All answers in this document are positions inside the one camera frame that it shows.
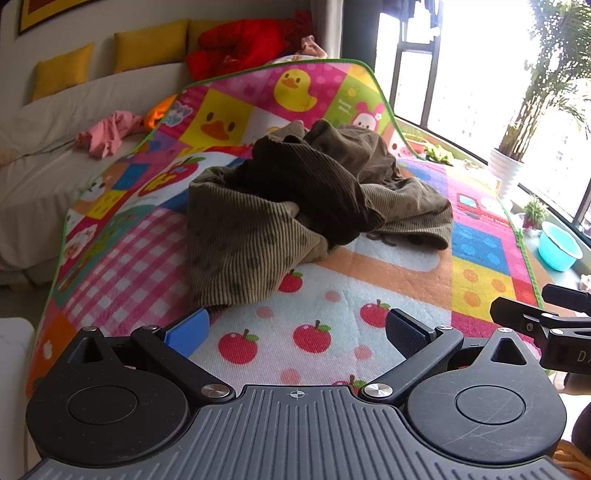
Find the crosshair marking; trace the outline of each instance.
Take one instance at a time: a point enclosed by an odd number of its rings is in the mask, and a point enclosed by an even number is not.
[[[302,390],[294,390],[293,392],[289,392],[288,395],[292,398],[295,398],[296,400],[299,400],[301,397],[307,394],[302,392]]]

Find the apple print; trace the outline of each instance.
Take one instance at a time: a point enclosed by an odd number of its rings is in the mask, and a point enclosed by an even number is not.
[[[357,392],[361,387],[366,384],[365,380],[355,380],[354,375],[349,375],[349,380],[339,380],[338,382],[334,382],[333,385],[348,385],[353,389],[353,393],[357,395]]]
[[[49,360],[51,358],[51,354],[52,354],[51,350],[52,350],[51,340],[48,340],[43,344],[43,356],[45,357],[46,360]]]
[[[376,303],[367,303],[361,307],[359,314],[362,320],[372,327],[384,328],[386,326],[386,315],[390,305],[378,300]]]
[[[220,338],[217,349],[221,356],[233,364],[243,365],[252,362],[258,352],[256,342],[259,337],[248,333],[243,334],[232,332]]]
[[[304,284],[303,280],[301,279],[302,277],[303,274],[291,269],[290,272],[285,277],[283,277],[283,280],[281,280],[279,291],[282,291],[283,293],[295,293]]]
[[[330,347],[330,327],[316,320],[314,325],[300,325],[294,330],[294,342],[302,350],[322,353]]]

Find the white flower pot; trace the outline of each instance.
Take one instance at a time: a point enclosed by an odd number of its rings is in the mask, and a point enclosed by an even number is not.
[[[519,174],[522,168],[523,163],[503,155],[496,148],[491,150],[488,170],[501,180],[501,186],[497,193],[501,200],[509,200],[511,193],[519,183]]]

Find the blue plastic basin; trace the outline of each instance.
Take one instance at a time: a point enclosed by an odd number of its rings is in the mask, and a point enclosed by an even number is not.
[[[538,252],[553,269],[563,272],[583,258],[583,252],[574,237],[551,222],[542,222]]]

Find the pink gingham pattern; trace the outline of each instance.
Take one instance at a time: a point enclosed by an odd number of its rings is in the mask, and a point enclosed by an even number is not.
[[[74,328],[94,325],[105,336],[121,336],[186,314],[186,222],[157,207],[130,230],[66,303]]]

